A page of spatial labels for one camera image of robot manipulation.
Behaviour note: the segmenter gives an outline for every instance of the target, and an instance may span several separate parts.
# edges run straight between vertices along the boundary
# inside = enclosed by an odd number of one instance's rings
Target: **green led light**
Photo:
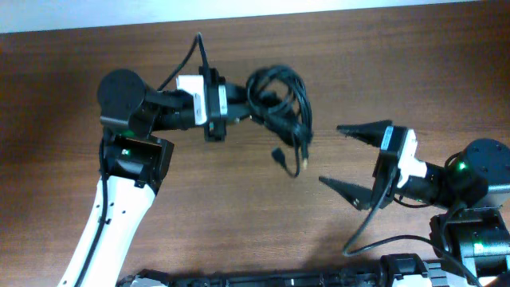
[[[468,166],[466,166],[465,163],[463,163],[463,162],[459,163],[459,171],[462,171],[462,170],[466,169],[467,167]]]
[[[122,132],[121,135],[125,136],[125,137],[133,137],[133,136],[135,136],[135,133],[133,131],[127,130],[127,131]]]
[[[475,243],[475,254],[484,252],[484,245],[481,243]]]

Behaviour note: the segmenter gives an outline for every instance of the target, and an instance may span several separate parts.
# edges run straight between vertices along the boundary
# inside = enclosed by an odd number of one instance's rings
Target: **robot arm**
[[[133,179],[118,176],[108,178],[109,204],[106,223],[88,271],[81,282],[82,286],[115,286],[131,240],[154,198],[155,191],[148,185],[140,188],[135,186]],[[103,220],[102,203],[103,187],[100,180],[87,225],[58,286],[74,286],[77,283],[97,227],[100,220]]]
[[[163,90],[200,46],[199,75],[177,77],[177,89]],[[268,91],[272,81],[288,86],[282,100]],[[206,141],[223,141],[227,124],[251,118],[275,132],[308,158],[312,113],[304,83],[286,66],[257,70],[246,87],[227,83],[210,68],[199,33],[179,67],[156,90],[136,73],[109,73],[97,91],[104,126],[100,145],[101,179],[84,233],[58,286],[113,286],[131,240],[158,194],[174,144],[154,137],[158,130],[203,128]],[[299,112],[293,106],[299,105]],[[286,165],[280,164],[288,171]]]
[[[448,259],[446,270],[466,276],[476,285],[480,285],[477,278],[495,277],[510,270],[510,233],[499,212],[510,197],[508,147],[496,140],[475,140],[439,167],[415,159],[418,142],[414,131],[395,127],[389,120],[338,129],[345,136],[380,148],[372,189],[320,177],[356,209],[371,209],[344,246],[345,256],[388,242],[419,240],[430,244],[438,257]],[[409,205],[402,202],[404,197],[425,204]],[[411,208],[436,206],[448,212],[431,218],[430,240],[400,235],[348,251],[375,212],[393,201]]]

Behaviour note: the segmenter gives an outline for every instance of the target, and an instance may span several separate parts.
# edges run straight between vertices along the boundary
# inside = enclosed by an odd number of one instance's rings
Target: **wood grain surface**
[[[370,187],[378,150],[335,126],[393,119],[415,129],[418,157],[436,164],[477,138],[510,144],[510,6],[503,2],[2,34],[1,286],[54,286],[64,274],[99,178],[101,78],[129,68],[155,87],[198,31],[228,81],[243,85],[255,69],[277,63],[303,77],[315,132],[310,163],[290,179],[270,156],[282,143],[249,121],[229,127],[225,143],[204,142],[198,129],[158,133],[175,143],[171,169],[121,277],[143,268],[315,269],[388,253],[434,258],[414,242],[341,255],[366,213],[318,177]],[[184,72],[196,73],[199,63],[193,56]],[[392,204],[359,244],[428,237],[438,213]]]

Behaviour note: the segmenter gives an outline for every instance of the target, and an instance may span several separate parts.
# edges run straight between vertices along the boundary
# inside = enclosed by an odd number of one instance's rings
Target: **black plastic part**
[[[390,124],[390,120],[383,120],[369,124],[338,126],[340,132],[346,136],[352,136],[366,144],[381,147],[372,173],[375,181],[371,190],[355,184],[319,177],[321,182],[341,194],[358,210],[372,208],[377,203],[381,193],[384,192],[385,187],[388,185],[390,172],[397,166],[400,159],[408,128],[392,127],[391,132],[386,132]],[[394,195],[397,192],[396,182],[398,181],[398,176],[399,174],[394,178],[394,182],[391,183],[390,193],[384,195],[385,198],[379,208],[382,209],[393,202]]]
[[[273,157],[274,161],[279,163],[282,167],[287,167],[287,163],[285,162],[285,155],[281,148],[274,148],[273,151],[271,151],[271,156]]]
[[[100,82],[97,100],[100,122],[114,134],[149,139],[163,109],[190,106],[192,97],[183,91],[157,92],[128,69],[109,73]]]
[[[204,138],[206,141],[224,141],[226,137],[227,115],[222,116],[220,104],[219,86],[225,84],[225,78],[220,77],[219,72],[212,68],[210,71],[210,83],[206,83],[206,114],[207,123],[204,126]],[[199,73],[204,74],[203,67]]]
[[[130,131],[147,138],[158,115],[158,108],[145,101],[157,93],[135,73],[118,69],[101,81],[97,100],[101,106],[100,122],[114,133]]]
[[[381,147],[386,128],[392,124],[391,120],[381,120],[368,124],[344,124],[339,125],[336,129],[345,136],[361,140],[374,147]]]
[[[381,257],[382,269],[386,271],[385,286],[393,286],[395,280],[402,280],[406,275],[429,276],[429,271],[417,254],[392,254]]]
[[[319,177],[319,181],[342,195],[355,209],[368,210],[371,208],[372,191],[369,188],[323,176]]]
[[[106,172],[148,184],[157,194],[170,166],[174,144],[151,137],[149,140],[113,135],[105,147]]]
[[[231,104],[244,104],[248,100],[246,98],[246,88],[231,83],[224,83],[226,99]]]
[[[154,131],[183,130],[195,128],[194,109],[188,108],[178,112],[172,112],[166,115],[160,115],[156,120]]]
[[[468,207],[500,207],[510,198],[510,149],[475,140],[446,168],[448,188]]]
[[[174,287],[391,287],[395,280],[415,274],[425,278],[429,276],[425,264],[417,254],[392,254],[382,256],[378,261],[354,264],[342,269],[305,273],[172,277],[167,273],[144,269],[136,277],[156,280],[165,286]],[[130,286],[129,282],[134,278],[129,276],[117,286]]]
[[[430,219],[434,245],[448,250],[477,277],[510,270],[510,234],[497,209],[463,210],[447,222],[445,218],[442,214]],[[441,224],[445,224],[445,233],[441,232]]]

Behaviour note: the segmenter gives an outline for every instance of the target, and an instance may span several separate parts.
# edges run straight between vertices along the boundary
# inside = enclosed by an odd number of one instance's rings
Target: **black cable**
[[[403,202],[400,199],[397,199],[396,197],[393,198],[393,201],[400,204],[401,206],[407,207],[407,208],[425,208],[432,206],[432,204],[426,203],[426,204],[408,204]]]
[[[99,241],[101,237],[101,233],[103,232],[104,224],[106,221],[106,214],[108,211],[108,179],[106,175],[106,170],[104,169],[105,163],[104,163],[104,142],[105,139],[101,140],[101,143],[99,145],[99,165],[100,165],[100,172],[101,172],[101,182],[103,183],[103,208],[101,211],[101,217],[99,220],[99,225],[97,226],[96,235],[94,236],[94,239],[92,240],[92,244],[90,245],[90,249],[88,250],[87,257],[85,258],[85,262],[83,264],[83,267],[81,268],[80,275],[78,276],[78,279],[76,280],[75,287],[81,286],[81,282],[83,281],[85,274],[87,273],[88,266],[90,265],[90,261],[92,260],[92,257],[94,256],[94,253],[96,251],[97,242]]]
[[[469,269],[467,269],[456,258],[454,258],[453,255],[450,252],[446,252],[446,251],[442,250],[441,248],[436,247],[429,239],[423,238],[421,236],[416,236],[416,235],[399,235],[399,236],[394,236],[392,238],[387,238],[387,239],[384,239],[384,240],[372,243],[370,245],[364,246],[364,247],[356,250],[355,252],[357,254],[360,254],[362,252],[374,249],[375,247],[378,247],[378,246],[381,246],[381,245],[384,245],[384,244],[387,244],[387,243],[390,243],[390,242],[396,242],[398,240],[417,240],[417,241],[429,244],[430,246],[432,246],[432,248],[434,248],[434,250],[436,250],[438,253],[440,253],[442,257],[446,258],[446,260],[448,260],[450,263],[455,265],[455,267],[457,267],[463,274],[465,274],[465,276],[467,278],[469,278],[469,280],[471,282],[474,282],[476,286],[481,287],[480,282],[471,273],[471,271],[469,271]]]
[[[210,82],[210,71],[209,71],[209,63],[207,62],[206,49],[204,48],[204,44],[202,42],[202,34],[197,33],[193,40],[193,44],[191,44],[191,48],[188,51],[188,54],[184,57],[181,64],[175,68],[174,72],[168,76],[168,78],[159,86],[158,91],[162,91],[170,81],[181,71],[182,68],[186,65],[186,63],[190,60],[191,55],[193,55],[194,49],[198,44],[198,48],[200,49],[200,55],[202,56],[202,67],[204,68],[204,80],[206,83]]]
[[[287,87],[283,100],[276,93],[266,89],[275,81]],[[312,108],[306,95],[306,88],[301,77],[284,65],[258,69],[246,81],[246,96],[252,110],[252,120],[263,124],[275,132],[287,145],[294,147],[296,154],[296,172],[292,173],[285,163],[280,148],[273,151],[273,158],[292,177],[300,173],[299,148],[303,165],[308,163],[308,145],[312,141]]]
[[[460,152],[458,153],[455,153],[453,155],[451,155],[446,161],[445,161],[445,169],[449,166],[449,164],[452,162],[452,160],[454,160],[455,158],[457,158],[458,156],[460,155]]]
[[[370,211],[368,216],[365,218],[363,223],[361,223],[361,225],[359,226],[357,231],[351,236],[351,238],[349,238],[347,243],[345,243],[345,245],[343,246],[342,253],[343,253],[343,255],[345,257],[355,256],[355,255],[358,255],[358,254],[362,253],[363,251],[365,251],[364,250],[365,247],[360,248],[358,250],[354,250],[352,252],[349,252],[348,250],[349,250],[349,247],[351,247],[358,240],[358,238],[361,235],[361,233],[367,228],[368,223],[370,223],[372,218],[375,216],[375,214],[379,210],[381,204],[383,204],[383,201],[384,201],[384,198],[386,196],[386,193],[388,193],[388,191],[390,190],[391,184],[393,183],[393,180],[394,180],[396,174],[397,174],[397,168],[394,167],[391,170],[390,178],[388,179],[388,184],[386,185],[386,187],[384,187],[384,191],[382,191],[381,196],[377,200],[377,203],[374,205],[374,207],[372,207],[372,210]]]

